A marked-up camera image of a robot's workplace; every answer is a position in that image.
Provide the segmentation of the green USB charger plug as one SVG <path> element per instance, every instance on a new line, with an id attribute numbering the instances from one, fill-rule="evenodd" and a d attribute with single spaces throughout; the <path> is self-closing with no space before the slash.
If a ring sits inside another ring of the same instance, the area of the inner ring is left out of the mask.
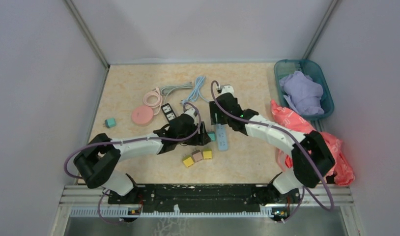
<path id="1" fill-rule="evenodd" d="M 210 137 L 210 140 L 211 140 L 212 142 L 216 141 L 216 134 L 215 134 L 215 132 L 213 132 L 213 131 L 208 131 L 207 134 L 208 134 L 208 136 Z"/>

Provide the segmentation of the light blue power strip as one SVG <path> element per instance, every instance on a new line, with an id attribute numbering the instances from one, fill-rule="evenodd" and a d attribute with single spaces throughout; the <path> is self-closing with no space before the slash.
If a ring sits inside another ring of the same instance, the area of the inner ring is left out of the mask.
<path id="1" fill-rule="evenodd" d="M 219 151 L 227 151 L 229 149 L 226 128 L 224 125 L 215 125 L 216 143 Z"/>

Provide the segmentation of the teal USB charger plug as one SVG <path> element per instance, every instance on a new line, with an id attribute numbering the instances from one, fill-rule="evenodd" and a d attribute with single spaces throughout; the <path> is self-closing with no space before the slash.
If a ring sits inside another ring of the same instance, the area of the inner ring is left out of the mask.
<path id="1" fill-rule="evenodd" d="M 116 126 L 115 118 L 108 118 L 104 121 L 104 126 L 107 128 L 113 128 Z"/>

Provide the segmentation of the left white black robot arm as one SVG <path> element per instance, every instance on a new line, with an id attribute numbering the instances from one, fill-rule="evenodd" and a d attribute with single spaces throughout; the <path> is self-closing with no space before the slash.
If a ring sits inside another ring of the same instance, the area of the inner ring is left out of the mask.
<path id="1" fill-rule="evenodd" d="M 126 203 L 134 203 L 139 190 L 129 174 L 116 171 L 121 161 L 143 155 L 173 151 L 178 145 L 204 146 L 211 142 L 203 121 L 182 114 L 169 124 L 145 136 L 130 140 L 111 139 L 98 134 L 74 158 L 73 163 L 89 189 L 107 188 Z"/>

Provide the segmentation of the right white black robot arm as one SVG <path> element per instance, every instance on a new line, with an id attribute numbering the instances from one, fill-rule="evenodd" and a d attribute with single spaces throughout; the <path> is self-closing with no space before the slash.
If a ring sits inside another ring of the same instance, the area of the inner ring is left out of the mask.
<path id="1" fill-rule="evenodd" d="M 212 124 L 227 124 L 236 132 L 258 138 L 275 146 L 293 161 L 292 168 L 276 175 L 268 184 L 268 196 L 282 202 L 288 192 L 315 188 L 335 165 L 335 160 L 321 133 L 303 133 L 276 124 L 257 111 L 243 110 L 232 93 L 223 93 L 209 102 Z"/>

